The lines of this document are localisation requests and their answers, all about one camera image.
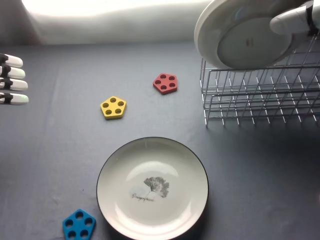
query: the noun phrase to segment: tree print on plate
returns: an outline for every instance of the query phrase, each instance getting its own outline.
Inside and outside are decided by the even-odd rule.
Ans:
[[[168,188],[169,188],[169,183],[164,180],[162,177],[157,176],[157,177],[149,177],[146,178],[144,181],[144,184],[147,185],[150,189],[149,192],[147,193],[146,196],[138,196],[136,193],[132,194],[132,198],[138,199],[138,200],[143,200],[143,201],[149,201],[149,202],[154,202],[154,198],[149,198],[149,194],[151,192],[156,193],[162,198],[167,197],[168,195]]]

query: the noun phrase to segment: bright light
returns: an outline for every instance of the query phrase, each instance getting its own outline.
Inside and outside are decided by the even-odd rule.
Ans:
[[[133,8],[191,4],[209,0],[22,0],[28,12],[56,17],[84,17]]]

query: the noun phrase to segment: plate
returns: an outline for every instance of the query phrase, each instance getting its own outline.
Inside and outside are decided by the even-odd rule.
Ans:
[[[263,68],[288,56],[304,37],[271,31],[273,17],[304,0],[214,0],[200,15],[194,43],[219,69]]]
[[[104,218],[135,240],[168,240],[185,233],[201,216],[208,195],[199,158],[162,137],[120,147],[105,162],[96,185]]]

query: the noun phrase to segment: dish rack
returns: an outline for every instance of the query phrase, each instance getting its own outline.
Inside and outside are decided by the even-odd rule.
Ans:
[[[205,126],[209,120],[245,119],[253,124],[276,119],[320,119],[320,42],[310,36],[291,55],[261,69],[206,68],[202,59],[200,87]]]

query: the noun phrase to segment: round hole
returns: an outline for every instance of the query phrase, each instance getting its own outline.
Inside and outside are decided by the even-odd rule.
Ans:
[[[82,230],[80,232],[80,237],[83,238],[83,239],[87,238],[88,235],[89,235],[89,232],[87,230]]]
[[[75,239],[76,238],[76,232],[75,231],[70,231],[68,233],[68,238],[69,239]]]
[[[74,224],[74,221],[72,221],[71,219],[68,219],[67,221],[65,221],[64,224],[67,228],[71,228]]]
[[[75,214],[75,218],[76,218],[77,220],[82,219],[83,216],[84,216],[84,214],[83,214],[82,211],[78,211],[78,212]]]
[[[88,217],[88,218],[84,221],[84,224],[85,224],[87,227],[90,227],[93,222],[94,222],[94,221],[92,220],[92,218]]]

